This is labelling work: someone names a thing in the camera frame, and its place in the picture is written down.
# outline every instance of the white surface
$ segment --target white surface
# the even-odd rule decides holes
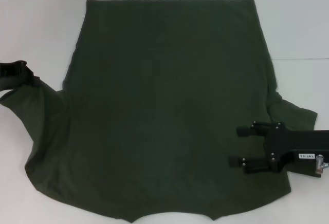
[[[26,60],[56,90],[66,74],[86,0],[0,0],[0,62]],[[274,59],[329,58],[328,0],[255,0]],[[329,60],[274,61],[279,92],[319,113],[329,129]],[[56,202],[37,192],[24,172],[32,141],[20,120],[0,106],[0,223],[127,223]],[[322,179],[290,174],[293,192],[260,209],[213,222],[201,215],[166,213],[135,223],[310,223],[327,219],[329,171]]]

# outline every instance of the dark green t-shirt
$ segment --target dark green t-shirt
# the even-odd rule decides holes
[[[1,104],[34,141],[26,172],[38,191],[130,222],[217,219],[282,197],[285,171],[229,167],[229,155],[264,156],[262,138],[235,128],[316,119],[276,92],[254,0],[88,0],[63,90],[24,85]]]

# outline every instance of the green fabric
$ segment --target green fabric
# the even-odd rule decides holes
[[[26,172],[45,195],[130,222],[217,219],[290,192],[285,171],[227,162],[264,156],[237,126],[314,128],[316,113],[276,87],[254,0],[88,0],[63,90],[22,86],[1,103],[34,141]]]

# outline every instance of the t-shirt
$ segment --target t-shirt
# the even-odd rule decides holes
[[[0,103],[33,139],[25,168],[43,194],[130,222],[215,220],[290,192],[286,171],[227,162],[264,157],[263,138],[237,126],[314,128],[316,113],[276,87],[254,0],[87,0],[63,89],[23,85]]]

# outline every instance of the label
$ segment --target label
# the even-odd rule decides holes
[[[315,154],[298,154],[299,159],[315,159]]]

